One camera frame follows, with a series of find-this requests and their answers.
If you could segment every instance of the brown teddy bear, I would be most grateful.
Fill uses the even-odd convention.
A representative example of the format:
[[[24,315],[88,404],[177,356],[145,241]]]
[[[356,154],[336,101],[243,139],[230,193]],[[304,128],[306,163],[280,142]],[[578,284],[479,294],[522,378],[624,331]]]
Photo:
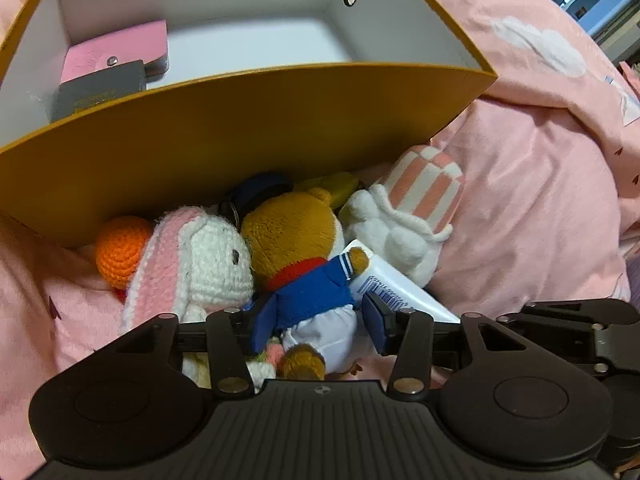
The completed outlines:
[[[324,189],[288,192],[242,222],[257,286],[276,296],[285,378],[322,380],[325,373],[348,370],[369,349],[349,290],[369,259],[360,248],[342,254],[342,228],[330,203]]]

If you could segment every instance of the bed sheet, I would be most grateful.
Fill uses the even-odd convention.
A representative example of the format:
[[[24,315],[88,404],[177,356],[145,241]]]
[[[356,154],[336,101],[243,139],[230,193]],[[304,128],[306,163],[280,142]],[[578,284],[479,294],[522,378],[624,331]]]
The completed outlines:
[[[0,0],[0,40],[23,1]],[[530,299],[628,298],[618,245],[640,216],[640,105],[629,86],[550,0],[438,1],[499,78],[433,139],[466,187],[430,289],[459,314],[488,316]],[[42,460],[31,395],[116,337],[121,306],[90,258],[7,219],[0,240],[0,477],[17,480]],[[391,365],[363,362],[355,378]]]

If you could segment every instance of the pink bunny ear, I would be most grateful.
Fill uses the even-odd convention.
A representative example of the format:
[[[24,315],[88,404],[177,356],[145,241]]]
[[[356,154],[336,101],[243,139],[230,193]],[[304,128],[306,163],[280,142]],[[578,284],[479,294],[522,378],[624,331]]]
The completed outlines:
[[[404,152],[380,184],[393,209],[423,219],[437,234],[458,208],[464,181],[449,155],[421,145]]]
[[[121,333],[163,312],[184,313],[188,300],[184,277],[191,261],[180,231],[205,217],[204,210],[183,207],[166,215],[154,230],[142,256],[125,302]]]

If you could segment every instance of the barcode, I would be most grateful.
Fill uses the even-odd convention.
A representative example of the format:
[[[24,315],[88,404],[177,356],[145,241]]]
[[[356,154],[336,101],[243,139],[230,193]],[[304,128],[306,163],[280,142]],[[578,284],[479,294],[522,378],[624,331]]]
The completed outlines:
[[[358,293],[373,292],[377,294],[382,301],[388,304],[391,310],[397,310],[403,306],[409,306],[405,300],[398,296],[388,286],[383,285],[375,276],[369,276],[358,288]]]

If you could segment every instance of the red collar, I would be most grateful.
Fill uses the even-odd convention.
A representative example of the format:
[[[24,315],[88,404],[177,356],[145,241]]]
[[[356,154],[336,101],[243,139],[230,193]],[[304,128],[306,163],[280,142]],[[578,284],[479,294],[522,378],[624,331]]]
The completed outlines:
[[[309,258],[307,260],[291,264],[277,272],[275,276],[272,276],[264,288],[270,292],[275,292],[279,288],[295,281],[303,274],[306,274],[325,263],[326,260],[324,258]]]

